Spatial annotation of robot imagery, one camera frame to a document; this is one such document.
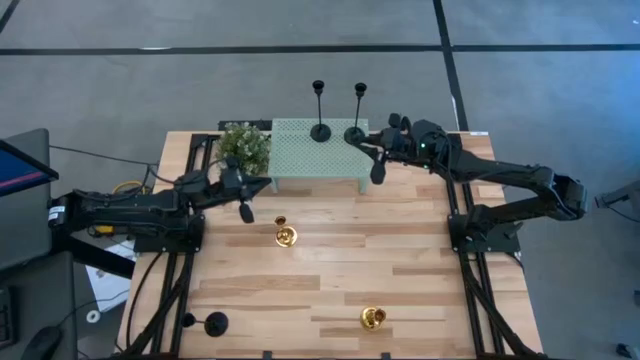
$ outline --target green perforated platform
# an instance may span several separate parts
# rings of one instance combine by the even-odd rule
[[[274,191],[281,178],[355,178],[360,192],[366,190],[373,161],[344,141],[344,131],[354,119],[322,119],[331,128],[331,138],[323,143],[309,136],[318,119],[273,119],[269,176]],[[369,121],[359,119],[358,127],[369,134]]]

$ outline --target computer mouse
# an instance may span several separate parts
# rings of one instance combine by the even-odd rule
[[[50,360],[61,339],[62,331],[57,326],[40,329],[24,349],[22,360]]]

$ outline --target wooden tabletop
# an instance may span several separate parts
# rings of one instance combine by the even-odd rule
[[[161,176],[174,179],[184,172],[191,134],[168,133]],[[493,159],[488,136],[461,137],[465,149]],[[217,178],[213,171],[211,178]],[[169,186],[158,182],[155,190]],[[476,203],[504,203],[499,185],[477,181],[471,188]],[[460,187],[458,194],[464,211]],[[276,358],[379,358],[382,352],[392,358],[474,357],[440,177],[387,164],[384,184],[370,185],[364,195],[352,179],[283,179],[277,195],[266,188],[252,208],[251,225],[242,223],[237,204],[205,212],[206,234],[195,257],[187,312],[204,320],[222,311],[229,329],[219,338],[207,336],[201,324],[185,329],[180,357],[259,358],[265,350]],[[285,216],[298,232],[291,248],[275,242],[277,216]],[[136,264],[120,346],[134,289],[153,257],[144,254]],[[166,259],[156,263],[141,290],[132,338],[157,309]],[[525,344],[542,351],[522,270],[506,255],[487,254],[487,261],[498,309]],[[366,306],[387,312],[377,332],[359,323]],[[174,311],[167,318],[164,350]],[[486,315],[480,313],[492,351]]]

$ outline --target brass object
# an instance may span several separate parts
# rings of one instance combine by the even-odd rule
[[[376,331],[387,318],[387,313],[377,307],[367,307],[360,313],[360,323],[365,330]]]
[[[276,232],[276,242],[282,247],[292,247],[297,240],[298,233],[291,226],[283,226]]]
[[[278,225],[278,226],[282,226],[282,225],[284,225],[286,222],[287,222],[287,218],[286,218],[286,217],[284,217],[284,216],[278,216],[278,217],[276,218],[276,225]]]

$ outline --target monitor screen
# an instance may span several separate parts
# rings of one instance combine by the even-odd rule
[[[0,196],[56,180],[58,173],[0,140]]]

